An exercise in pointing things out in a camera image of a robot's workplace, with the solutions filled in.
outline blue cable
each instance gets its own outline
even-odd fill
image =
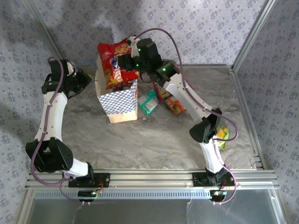
[[[95,67],[97,67],[97,64],[96,64],[95,61],[93,61],[93,60],[84,60],[84,61],[81,61],[77,64],[77,68],[79,69],[85,63],[90,63],[90,64],[93,64]]]

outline snack package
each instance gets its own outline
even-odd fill
[[[106,89],[111,89],[128,83],[139,77],[139,71],[125,71],[117,64],[117,56],[130,54],[131,49],[127,44],[127,39],[119,43],[110,45],[108,43],[99,43],[98,52],[102,61],[102,67],[106,78]]]
[[[175,115],[185,110],[184,106],[174,96],[167,98],[165,103]]]
[[[219,139],[227,140],[229,137],[229,129],[225,126],[221,126],[221,125],[217,126],[217,137]],[[218,142],[219,149],[225,150],[225,144],[226,144],[225,141],[219,141]]]
[[[147,92],[145,95],[142,95],[138,98],[138,105],[148,116],[158,105],[157,94],[155,90]]]
[[[163,99],[171,96],[171,94],[168,91],[166,91],[166,89],[161,87],[158,83],[153,82],[153,85],[154,85],[154,88],[156,90],[159,100],[163,100]]]

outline checkered paper box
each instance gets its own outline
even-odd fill
[[[137,111],[137,80],[134,81],[130,89],[111,92],[99,96],[99,101],[109,118],[127,117],[129,119],[129,117],[131,117],[132,119],[136,120],[137,116],[134,115],[136,114],[135,111]]]
[[[106,79],[100,57],[97,59],[95,89],[97,97],[111,123],[137,119],[137,80],[127,90],[111,92],[106,90]]]

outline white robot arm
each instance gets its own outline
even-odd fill
[[[147,72],[153,82],[158,82],[186,108],[195,123],[190,135],[203,150],[209,181],[216,184],[226,171],[223,169],[224,163],[219,149],[215,149],[212,142],[212,138],[217,134],[216,127],[220,118],[210,111],[222,114],[221,110],[213,110],[188,83],[184,83],[185,80],[175,65],[161,59],[156,44],[150,38],[140,40],[133,36],[128,38],[128,44],[131,46],[131,54],[118,56],[118,65],[126,70]],[[204,109],[200,108],[195,100],[203,105]]]
[[[34,161],[36,169],[39,172],[49,173],[59,170],[72,177],[83,177],[88,175],[89,164],[76,160],[71,150],[62,142],[61,125],[67,100],[79,94],[89,84],[91,78],[81,70],[76,73],[75,68],[67,60],[61,60],[61,63],[64,67],[63,83],[52,101],[49,114],[47,114],[47,107],[55,94],[60,79],[59,64],[57,61],[50,61],[52,73],[47,76],[42,86],[43,114],[41,123],[35,141],[27,143],[25,149],[31,158],[44,133],[44,124],[47,120],[47,131],[44,133],[43,142]]]

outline blue and white checkered box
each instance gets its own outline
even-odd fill
[[[112,123],[137,119],[137,80],[128,90],[107,93],[98,98]]]

